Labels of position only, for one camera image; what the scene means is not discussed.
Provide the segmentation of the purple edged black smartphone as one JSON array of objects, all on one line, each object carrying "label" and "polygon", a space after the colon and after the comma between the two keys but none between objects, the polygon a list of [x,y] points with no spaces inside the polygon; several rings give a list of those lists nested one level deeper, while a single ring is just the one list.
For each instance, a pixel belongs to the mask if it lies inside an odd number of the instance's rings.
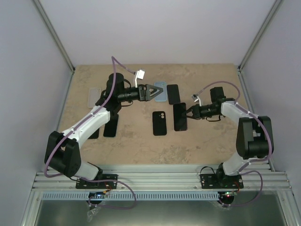
[{"label": "purple edged black smartphone", "polygon": [[187,118],[186,118],[186,104],[177,103],[173,105],[174,115],[174,130],[175,131],[186,131],[188,129]]}]

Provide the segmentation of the beige phone case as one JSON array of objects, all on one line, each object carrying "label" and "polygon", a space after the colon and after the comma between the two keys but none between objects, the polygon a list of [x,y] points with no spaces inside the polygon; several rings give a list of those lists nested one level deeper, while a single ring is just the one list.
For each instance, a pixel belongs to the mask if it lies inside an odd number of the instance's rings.
[{"label": "beige phone case", "polygon": [[90,88],[88,92],[88,108],[93,108],[101,96],[101,88]]}]

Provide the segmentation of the black cased phone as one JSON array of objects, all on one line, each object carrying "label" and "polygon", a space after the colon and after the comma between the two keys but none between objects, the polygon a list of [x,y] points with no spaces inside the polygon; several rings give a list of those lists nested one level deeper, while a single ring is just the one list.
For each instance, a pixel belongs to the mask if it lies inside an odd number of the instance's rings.
[{"label": "black cased phone", "polygon": [[99,129],[96,130],[88,139],[98,139],[99,138]]},{"label": "black cased phone", "polygon": [[153,135],[165,136],[167,134],[166,114],[164,111],[154,111],[152,113]]}]

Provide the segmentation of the light blue cased phone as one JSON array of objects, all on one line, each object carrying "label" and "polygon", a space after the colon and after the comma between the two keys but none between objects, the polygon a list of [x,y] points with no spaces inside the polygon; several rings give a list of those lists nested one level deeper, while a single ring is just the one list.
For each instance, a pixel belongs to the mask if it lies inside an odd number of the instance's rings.
[{"label": "light blue cased phone", "polygon": [[154,86],[160,87],[163,89],[163,92],[160,93],[158,96],[155,97],[156,102],[165,102],[167,101],[167,89],[166,89],[166,82],[165,81],[158,81],[154,83]]}]

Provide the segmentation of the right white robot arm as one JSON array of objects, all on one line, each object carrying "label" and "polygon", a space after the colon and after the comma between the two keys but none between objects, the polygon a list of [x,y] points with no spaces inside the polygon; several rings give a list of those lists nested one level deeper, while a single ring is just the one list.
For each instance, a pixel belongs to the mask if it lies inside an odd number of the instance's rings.
[{"label": "right white robot arm", "polygon": [[181,118],[194,120],[213,116],[226,117],[237,124],[236,152],[214,171],[214,185],[242,187],[240,172],[254,162],[268,160],[274,151],[272,123],[268,116],[258,116],[242,107],[236,99],[226,97],[222,87],[210,89],[211,103],[202,105],[197,94],[196,105],[181,113]]}]

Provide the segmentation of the dark teal smartphone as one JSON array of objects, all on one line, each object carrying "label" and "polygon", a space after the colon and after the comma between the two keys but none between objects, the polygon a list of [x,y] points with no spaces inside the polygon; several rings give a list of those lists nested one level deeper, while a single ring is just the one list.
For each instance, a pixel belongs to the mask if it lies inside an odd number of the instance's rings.
[{"label": "dark teal smartphone", "polygon": [[108,123],[105,124],[103,136],[104,137],[115,137],[117,134],[117,126],[119,121],[119,115],[112,117]]}]

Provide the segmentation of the black smartphone from blue case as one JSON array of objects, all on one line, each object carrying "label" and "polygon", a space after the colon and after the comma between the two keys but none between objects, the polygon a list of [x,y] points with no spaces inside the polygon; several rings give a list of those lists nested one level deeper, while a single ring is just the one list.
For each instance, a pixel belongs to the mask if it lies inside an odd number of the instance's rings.
[{"label": "black smartphone from blue case", "polygon": [[170,85],[167,85],[166,88],[167,88],[168,103],[170,105],[180,103],[181,99],[180,99],[178,85],[177,84],[170,84]]}]

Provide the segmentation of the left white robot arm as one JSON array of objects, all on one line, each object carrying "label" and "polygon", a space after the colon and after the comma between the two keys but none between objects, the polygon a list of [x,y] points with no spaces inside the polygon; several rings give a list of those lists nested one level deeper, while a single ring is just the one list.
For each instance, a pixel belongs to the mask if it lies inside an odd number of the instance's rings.
[{"label": "left white robot arm", "polygon": [[92,188],[103,183],[102,170],[81,159],[80,148],[103,125],[118,115],[123,102],[148,102],[163,92],[161,87],[150,84],[125,87],[124,76],[113,73],[106,83],[105,93],[100,96],[92,110],[79,122],[63,132],[53,131],[48,137],[45,154],[45,176],[49,167],[58,175],[68,178],[85,178]]}]

